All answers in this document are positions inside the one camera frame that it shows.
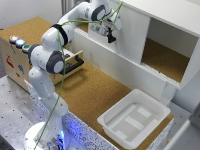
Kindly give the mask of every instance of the empty white tray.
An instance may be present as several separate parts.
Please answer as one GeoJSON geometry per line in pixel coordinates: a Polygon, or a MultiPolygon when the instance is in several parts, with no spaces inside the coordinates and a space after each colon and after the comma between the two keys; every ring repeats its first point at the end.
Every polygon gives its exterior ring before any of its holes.
{"type": "Polygon", "coordinates": [[[122,147],[136,149],[169,113],[169,108],[135,89],[101,115],[98,122],[122,147]]]}

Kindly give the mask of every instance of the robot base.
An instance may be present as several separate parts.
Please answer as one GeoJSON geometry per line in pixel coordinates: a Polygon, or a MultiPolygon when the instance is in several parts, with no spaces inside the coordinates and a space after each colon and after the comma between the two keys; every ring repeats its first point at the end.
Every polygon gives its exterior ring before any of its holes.
{"type": "MultiPolygon", "coordinates": [[[[37,133],[40,131],[40,129],[43,127],[44,124],[45,124],[44,122],[35,124],[26,132],[25,137],[24,137],[24,150],[49,150],[49,147],[47,147],[47,146],[44,148],[37,146],[35,148],[36,142],[35,142],[34,138],[37,135],[37,133]]],[[[69,138],[66,139],[66,137],[65,137],[64,141],[65,141],[64,147],[66,150],[66,147],[68,147],[68,145],[69,145],[69,138]]]]}

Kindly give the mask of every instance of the cable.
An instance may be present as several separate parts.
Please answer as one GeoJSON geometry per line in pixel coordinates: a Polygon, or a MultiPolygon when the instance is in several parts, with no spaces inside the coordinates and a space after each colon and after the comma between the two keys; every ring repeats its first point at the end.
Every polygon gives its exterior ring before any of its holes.
{"type": "MultiPolygon", "coordinates": [[[[114,27],[115,22],[116,22],[116,19],[117,19],[117,16],[118,16],[118,14],[119,14],[119,11],[120,11],[120,9],[121,9],[122,4],[123,4],[123,1],[120,3],[120,5],[118,6],[118,8],[117,8],[111,15],[109,15],[108,17],[106,17],[106,18],[104,18],[104,19],[102,19],[102,20],[99,20],[99,21],[81,21],[81,20],[73,20],[73,21],[64,22],[64,23],[62,24],[62,26],[65,25],[65,24],[67,24],[67,23],[72,23],[72,22],[79,22],[79,23],[98,23],[98,22],[102,22],[102,21],[105,21],[105,20],[109,19],[110,17],[112,17],[112,16],[117,12],[117,15],[116,15],[116,17],[115,17],[115,21],[114,21],[114,23],[113,23],[113,27],[114,27]]],[[[60,44],[60,47],[61,47],[61,50],[62,50],[62,55],[63,55],[63,58],[64,58],[64,50],[63,50],[63,47],[62,47],[62,43],[61,43],[61,39],[60,39],[59,30],[58,30],[58,40],[59,40],[59,44],[60,44]]],[[[55,110],[55,108],[56,108],[56,106],[57,106],[57,104],[58,104],[59,99],[60,99],[60,95],[61,95],[61,92],[62,92],[62,89],[63,89],[63,83],[64,83],[64,80],[65,80],[65,69],[66,69],[66,62],[64,61],[64,73],[63,73],[63,77],[62,77],[62,83],[61,83],[60,91],[59,91],[59,94],[58,94],[58,99],[57,99],[57,101],[56,101],[56,104],[55,104],[53,110],[51,111],[51,114],[50,114],[50,116],[49,116],[49,118],[48,118],[48,120],[47,120],[47,123],[46,123],[45,126],[44,126],[44,129],[42,130],[42,133],[41,133],[41,135],[40,135],[40,137],[39,137],[39,139],[38,139],[38,141],[37,141],[37,143],[36,143],[36,145],[35,145],[34,150],[36,149],[38,143],[40,142],[40,140],[41,140],[41,138],[42,138],[42,135],[43,135],[43,133],[44,133],[46,127],[47,127],[47,124],[49,123],[49,120],[51,119],[51,116],[52,116],[52,114],[53,114],[53,112],[54,112],[54,110],[55,110]]]]}

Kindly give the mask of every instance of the cork surface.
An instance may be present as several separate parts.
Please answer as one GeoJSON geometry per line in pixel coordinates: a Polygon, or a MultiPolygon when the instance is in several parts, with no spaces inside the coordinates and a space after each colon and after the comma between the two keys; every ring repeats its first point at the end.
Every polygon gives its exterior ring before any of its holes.
{"type": "MultiPolygon", "coordinates": [[[[27,44],[41,44],[41,36],[50,27],[50,23],[36,17],[0,31],[0,36],[9,41],[11,35],[18,35],[27,44]]],[[[57,93],[60,85],[58,83],[55,86],[57,93]]],[[[61,97],[66,100],[72,113],[119,149],[123,149],[105,134],[97,118],[130,92],[131,89],[85,62],[80,71],[65,79],[61,97]]],[[[172,119],[173,116],[169,115],[137,150],[146,149],[172,119]]]]}
{"type": "MultiPolygon", "coordinates": [[[[56,85],[57,93],[60,86],[61,83],[56,85]]],[[[80,71],[65,79],[61,97],[65,99],[72,113],[120,150],[123,150],[105,134],[102,126],[97,122],[97,118],[129,92],[131,90],[123,84],[85,63],[80,71]]],[[[169,115],[136,150],[148,148],[172,119],[173,116],[169,115]]]]}
{"type": "Polygon", "coordinates": [[[189,58],[151,39],[147,39],[142,62],[168,77],[181,82],[189,58]]]}
{"type": "Polygon", "coordinates": [[[88,23],[79,24],[77,27],[88,33],[88,23]]]}

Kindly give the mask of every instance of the white robotic arm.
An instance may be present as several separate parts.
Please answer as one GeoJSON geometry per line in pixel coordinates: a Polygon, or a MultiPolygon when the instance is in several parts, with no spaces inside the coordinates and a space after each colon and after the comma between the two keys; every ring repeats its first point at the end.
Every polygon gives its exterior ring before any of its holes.
{"type": "MultiPolygon", "coordinates": [[[[42,45],[35,44],[31,46],[28,52],[32,69],[29,72],[29,79],[38,96],[46,101],[41,101],[44,106],[51,112],[57,102],[58,95],[55,93],[55,87],[49,77],[49,73],[57,74],[61,72],[64,67],[64,58],[60,52],[61,47],[58,39],[58,30],[60,34],[61,45],[64,46],[74,38],[73,23],[63,23],[76,20],[77,18],[86,19],[89,21],[99,21],[108,17],[114,11],[109,6],[109,0],[92,0],[91,3],[79,1],[66,15],[59,19],[58,23],[53,25],[42,36],[42,45]]],[[[120,30],[122,28],[120,18],[115,13],[112,17],[101,22],[100,25],[103,36],[108,36],[109,42],[114,42],[116,39],[112,37],[111,27],[115,22],[114,29],[120,30]]],[[[49,143],[57,139],[62,127],[62,116],[67,114],[68,105],[59,98],[51,119],[37,133],[34,138],[35,143],[38,142],[38,149],[46,150],[52,149],[49,143]]],[[[66,149],[66,146],[61,146],[60,149],[66,149]]]]}

